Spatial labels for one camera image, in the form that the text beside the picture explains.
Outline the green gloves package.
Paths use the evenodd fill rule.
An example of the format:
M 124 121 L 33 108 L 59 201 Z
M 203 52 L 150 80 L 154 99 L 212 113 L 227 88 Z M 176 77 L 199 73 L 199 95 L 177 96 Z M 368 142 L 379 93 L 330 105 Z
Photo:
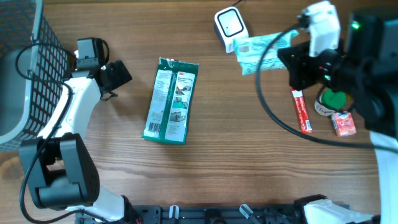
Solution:
M 184 145 L 199 64 L 160 58 L 142 138 Z

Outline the green white round can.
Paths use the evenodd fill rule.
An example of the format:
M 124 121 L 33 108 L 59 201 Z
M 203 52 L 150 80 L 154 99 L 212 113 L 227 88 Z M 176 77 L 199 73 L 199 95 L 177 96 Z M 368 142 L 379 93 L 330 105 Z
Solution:
M 322 116 L 330 116 L 346 104 L 346 94 L 334 92 L 331 89 L 324 91 L 314 102 L 315 111 Z

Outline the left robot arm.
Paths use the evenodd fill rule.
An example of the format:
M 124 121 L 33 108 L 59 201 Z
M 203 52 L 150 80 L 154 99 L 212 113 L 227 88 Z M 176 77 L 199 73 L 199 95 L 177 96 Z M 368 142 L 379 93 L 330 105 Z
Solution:
M 109 46 L 100 38 L 77 41 L 71 72 L 59 80 L 40 78 L 27 71 L 25 79 L 41 85 L 62 87 L 62 95 L 49 123 L 35 139 L 23 140 L 20 159 L 24 169 L 19 204 L 24 218 L 29 215 L 25 193 L 40 209 L 65 211 L 49 223 L 77 214 L 78 223 L 141 223 L 141 216 L 124 195 L 110 192 L 100 184 L 97 168 L 83 142 L 90 116 L 104 95 L 131 81 L 121 60 L 109 62 Z

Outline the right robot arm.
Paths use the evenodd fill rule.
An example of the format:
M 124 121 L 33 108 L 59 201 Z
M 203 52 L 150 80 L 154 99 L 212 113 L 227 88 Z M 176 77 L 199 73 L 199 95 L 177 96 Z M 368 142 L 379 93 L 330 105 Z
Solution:
M 306 8 L 298 26 L 311 39 L 277 53 L 289 85 L 303 90 L 321 83 L 352 97 L 376 153 L 381 223 L 397 223 L 397 7 L 352 12 L 345 44 L 331 36 L 338 20 L 324 7 Z

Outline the grey plastic mesh basket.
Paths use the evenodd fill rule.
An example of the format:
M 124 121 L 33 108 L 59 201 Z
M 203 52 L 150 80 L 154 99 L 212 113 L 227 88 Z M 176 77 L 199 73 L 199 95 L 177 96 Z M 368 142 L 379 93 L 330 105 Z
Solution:
M 43 1 L 1 1 L 1 151 L 18 150 L 45 127 L 70 71 Z

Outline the white barcode scanner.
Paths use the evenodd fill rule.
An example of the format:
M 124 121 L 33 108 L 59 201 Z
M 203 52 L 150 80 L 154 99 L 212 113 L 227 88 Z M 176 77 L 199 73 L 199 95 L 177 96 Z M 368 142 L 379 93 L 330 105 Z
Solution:
M 234 51 L 234 39 L 249 37 L 243 18 L 238 8 L 234 6 L 227 7 L 215 14 L 214 30 L 227 54 Z

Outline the light green wipes pack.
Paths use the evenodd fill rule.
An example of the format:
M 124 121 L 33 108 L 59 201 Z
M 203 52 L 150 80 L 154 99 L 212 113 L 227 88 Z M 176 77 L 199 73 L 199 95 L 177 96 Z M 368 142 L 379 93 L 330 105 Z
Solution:
M 264 53 L 268 45 L 280 34 L 269 34 L 256 37 L 245 37 L 240 39 L 234 39 L 233 47 L 234 52 L 242 68 L 242 75 L 250 75 L 256 72 L 259 59 Z M 287 48 L 291 46 L 291 40 L 298 36 L 297 30 L 292 30 L 281 37 L 267 52 L 262 64 L 261 71 L 264 70 L 285 70 L 285 65 L 277 56 L 279 49 Z

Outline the red white stick sachet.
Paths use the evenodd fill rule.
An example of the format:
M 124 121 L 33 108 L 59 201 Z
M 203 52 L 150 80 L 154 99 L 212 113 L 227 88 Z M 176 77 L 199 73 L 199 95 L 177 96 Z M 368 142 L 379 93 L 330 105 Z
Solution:
M 295 103 L 295 109 L 300 123 L 300 130 L 303 134 L 313 133 L 312 125 L 308 115 L 305 99 L 303 97 L 303 91 L 291 89 L 292 96 Z

